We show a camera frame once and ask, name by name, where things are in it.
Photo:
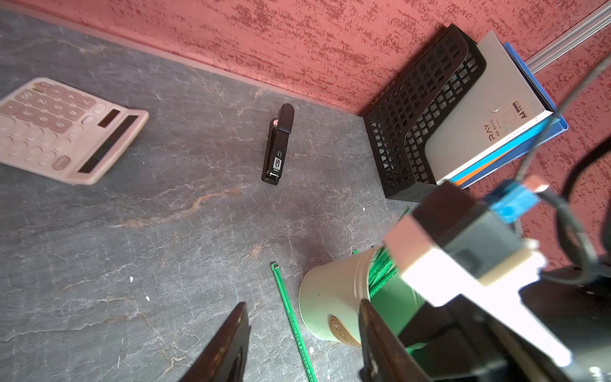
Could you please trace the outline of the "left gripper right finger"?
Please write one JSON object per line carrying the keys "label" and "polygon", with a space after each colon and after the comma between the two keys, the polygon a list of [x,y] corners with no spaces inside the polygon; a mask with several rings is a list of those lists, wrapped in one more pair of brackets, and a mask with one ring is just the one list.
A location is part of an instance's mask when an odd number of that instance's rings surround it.
{"label": "left gripper right finger", "polygon": [[364,360],[361,381],[431,381],[367,299],[361,300],[359,330]]}

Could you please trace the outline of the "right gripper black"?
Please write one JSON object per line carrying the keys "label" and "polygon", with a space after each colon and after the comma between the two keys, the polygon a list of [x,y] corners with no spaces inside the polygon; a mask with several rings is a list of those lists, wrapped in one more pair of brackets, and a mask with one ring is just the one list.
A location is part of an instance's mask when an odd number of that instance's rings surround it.
{"label": "right gripper black", "polygon": [[399,335],[434,381],[608,381],[610,266],[589,284],[539,281],[520,295],[526,307],[571,351],[558,367],[534,345],[459,296],[425,304]]}

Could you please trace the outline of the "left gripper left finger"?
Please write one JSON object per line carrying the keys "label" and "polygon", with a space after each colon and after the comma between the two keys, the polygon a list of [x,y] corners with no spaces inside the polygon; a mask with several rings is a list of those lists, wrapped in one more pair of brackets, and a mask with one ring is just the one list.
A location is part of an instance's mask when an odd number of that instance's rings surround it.
{"label": "left gripper left finger", "polygon": [[247,304],[239,302],[179,381],[243,381],[250,333]]}

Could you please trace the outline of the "green straw eleventh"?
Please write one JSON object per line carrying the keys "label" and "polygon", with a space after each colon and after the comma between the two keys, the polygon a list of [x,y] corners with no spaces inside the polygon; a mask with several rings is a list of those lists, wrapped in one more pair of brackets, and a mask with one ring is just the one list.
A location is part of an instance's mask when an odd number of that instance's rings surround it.
{"label": "green straw eleventh", "polygon": [[299,328],[297,316],[294,313],[294,309],[292,307],[289,294],[288,294],[288,292],[286,290],[286,285],[285,285],[284,280],[283,280],[283,275],[282,275],[282,272],[280,270],[280,266],[278,265],[277,262],[272,262],[270,264],[270,269],[271,269],[272,274],[273,274],[273,276],[275,278],[275,282],[276,282],[276,285],[277,285],[277,288],[278,288],[278,292],[279,292],[281,300],[283,302],[283,306],[284,306],[284,309],[286,311],[286,316],[287,316],[288,322],[290,323],[291,332],[293,334],[295,343],[296,343],[297,348],[298,348],[298,352],[299,352],[300,358],[302,360],[303,367],[305,369],[307,380],[308,380],[308,382],[317,382],[318,379],[316,377],[316,374],[315,374],[315,371],[314,371],[314,367],[313,367],[312,361],[310,359],[310,355],[308,354],[308,350],[306,348],[306,344],[305,344],[305,342],[303,340],[302,333],[301,333],[300,328]]}

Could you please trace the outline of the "pale green storage cup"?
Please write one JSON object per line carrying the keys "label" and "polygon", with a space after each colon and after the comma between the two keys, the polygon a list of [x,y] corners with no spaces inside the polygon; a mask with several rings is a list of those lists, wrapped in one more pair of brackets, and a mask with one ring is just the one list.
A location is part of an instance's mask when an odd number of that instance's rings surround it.
{"label": "pale green storage cup", "polygon": [[379,248],[310,270],[302,280],[298,305],[302,321],[318,339],[360,348],[359,308],[369,300],[391,332],[399,335],[426,301],[398,276],[373,293],[369,271]]}

